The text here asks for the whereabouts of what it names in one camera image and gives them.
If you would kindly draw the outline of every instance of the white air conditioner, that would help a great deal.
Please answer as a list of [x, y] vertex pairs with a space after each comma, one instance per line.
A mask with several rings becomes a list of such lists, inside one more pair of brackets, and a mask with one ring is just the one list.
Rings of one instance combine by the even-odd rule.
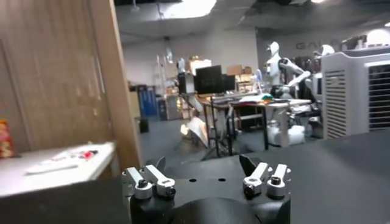
[[390, 128], [390, 47], [324, 56], [324, 138]]

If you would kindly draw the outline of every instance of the ceiling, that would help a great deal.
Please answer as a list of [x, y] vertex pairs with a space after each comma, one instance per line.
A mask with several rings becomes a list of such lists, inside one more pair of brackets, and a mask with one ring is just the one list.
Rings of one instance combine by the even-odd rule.
[[132, 11], [132, 0], [115, 0], [115, 3], [123, 43], [235, 27], [256, 27], [275, 35], [374, 26], [390, 21], [390, 0], [327, 0], [322, 4], [291, 0], [290, 5], [275, 1], [290, 0], [217, 0], [209, 15], [187, 19], [164, 18], [165, 12], [177, 3], [158, 5], [156, 0], [136, 0], [140, 8], [137, 12]]

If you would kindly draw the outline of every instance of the white table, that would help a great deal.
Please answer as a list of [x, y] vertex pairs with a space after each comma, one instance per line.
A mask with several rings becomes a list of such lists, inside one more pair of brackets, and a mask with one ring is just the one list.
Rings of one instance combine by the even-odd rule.
[[23, 153], [22, 158], [0, 159], [0, 197], [96, 180], [109, 164], [113, 174], [119, 174], [115, 145], [108, 142], [93, 145], [92, 149], [98, 153], [76, 168], [26, 175], [28, 168], [69, 149], [42, 150]]
[[299, 106], [310, 104], [310, 100], [300, 100], [300, 99], [292, 99], [289, 103], [272, 103], [269, 105], [265, 105], [266, 108], [273, 109], [282, 109], [281, 119], [280, 119], [280, 146], [282, 148], [287, 147], [289, 145], [288, 138], [288, 118], [287, 118], [287, 110], [291, 106]]

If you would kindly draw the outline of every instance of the white counter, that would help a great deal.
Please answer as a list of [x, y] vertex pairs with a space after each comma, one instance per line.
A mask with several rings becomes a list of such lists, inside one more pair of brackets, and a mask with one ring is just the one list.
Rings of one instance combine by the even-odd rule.
[[[78, 167], [36, 175], [26, 175], [26, 170], [71, 148], [29, 152], [21, 154], [22, 158], [0, 159], [0, 197], [97, 179], [110, 163], [117, 163], [115, 145], [108, 142], [92, 147], [98, 153]], [[112, 167], [117, 169], [118, 166], [114, 164]]]

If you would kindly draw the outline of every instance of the snack package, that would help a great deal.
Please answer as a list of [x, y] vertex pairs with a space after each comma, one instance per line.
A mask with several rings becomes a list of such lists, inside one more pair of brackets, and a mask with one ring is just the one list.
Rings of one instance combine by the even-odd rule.
[[0, 158], [9, 158], [15, 155], [11, 134], [7, 120], [0, 116]]

